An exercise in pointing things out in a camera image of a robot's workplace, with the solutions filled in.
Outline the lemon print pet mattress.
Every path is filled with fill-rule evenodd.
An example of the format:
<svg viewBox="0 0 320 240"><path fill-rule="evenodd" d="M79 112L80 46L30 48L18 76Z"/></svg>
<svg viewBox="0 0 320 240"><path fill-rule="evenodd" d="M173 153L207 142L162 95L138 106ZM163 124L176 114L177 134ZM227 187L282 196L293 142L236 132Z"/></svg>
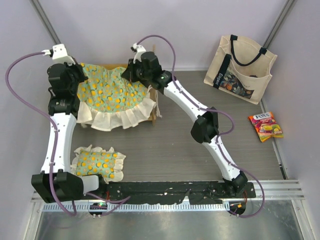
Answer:
<svg viewBox="0 0 320 240"><path fill-rule="evenodd" d="M77 123L110 132L128 129L148 121L156 102L150 98L150 87L121 77L125 67L106 69L101 65L81 63L88 78L80 83Z"/></svg>

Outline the wooden pet bed frame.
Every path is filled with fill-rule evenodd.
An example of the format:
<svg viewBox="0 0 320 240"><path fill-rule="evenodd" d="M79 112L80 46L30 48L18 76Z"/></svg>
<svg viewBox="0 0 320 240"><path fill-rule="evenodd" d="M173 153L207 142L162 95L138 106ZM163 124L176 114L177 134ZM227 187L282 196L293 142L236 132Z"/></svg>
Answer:
<svg viewBox="0 0 320 240"><path fill-rule="evenodd" d="M101 66L105 67L108 70L117 68L117 67L123 67L126 68L128 66L127 63L110 63L110 64L102 64ZM155 89L151 88L150 91L150 98L156 102L156 107L153 108L152 112L150 113L150 116L148 118L148 121L152 122L152 125L156 125L156 119L157 119L157 110L158 110L158 93Z"/></svg>

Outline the small lemon print pillow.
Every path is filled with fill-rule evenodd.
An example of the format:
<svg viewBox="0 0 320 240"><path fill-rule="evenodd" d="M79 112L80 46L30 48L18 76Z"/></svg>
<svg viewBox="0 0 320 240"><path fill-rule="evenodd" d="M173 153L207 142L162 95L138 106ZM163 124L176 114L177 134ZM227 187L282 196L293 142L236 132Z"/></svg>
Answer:
<svg viewBox="0 0 320 240"><path fill-rule="evenodd" d="M111 147L78 147L70 165L71 173L78 177L101 176L106 184L120 182L124 178L123 168L126 156Z"/></svg>

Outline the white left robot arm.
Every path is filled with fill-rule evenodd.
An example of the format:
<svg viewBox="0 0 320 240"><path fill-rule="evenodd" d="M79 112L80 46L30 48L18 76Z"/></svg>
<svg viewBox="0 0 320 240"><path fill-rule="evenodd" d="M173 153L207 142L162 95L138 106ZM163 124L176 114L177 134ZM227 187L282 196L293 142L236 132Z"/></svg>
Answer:
<svg viewBox="0 0 320 240"><path fill-rule="evenodd" d="M31 177L31 184L45 203L77 201L88 192L100 200L107 188L96 174L77 176L71 172L71 144L80 107L78 86L87 77L77 63L56 63L47 69L47 74L49 142L41 171Z"/></svg>

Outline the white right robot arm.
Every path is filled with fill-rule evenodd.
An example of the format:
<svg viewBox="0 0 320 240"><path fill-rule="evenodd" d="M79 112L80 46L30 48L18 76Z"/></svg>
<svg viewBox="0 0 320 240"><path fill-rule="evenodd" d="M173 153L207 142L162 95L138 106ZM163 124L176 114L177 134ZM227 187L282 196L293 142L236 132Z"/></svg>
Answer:
<svg viewBox="0 0 320 240"><path fill-rule="evenodd" d="M121 77L132 82L151 86L175 102L193 121L190 130L192 138L203 145L213 157L226 184L226 193L233 198L245 190L248 182L243 170L240 170L219 139L218 112L198 102L177 80L170 71L163 70L158 57L152 51L134 50L133 58Z"/></svg>

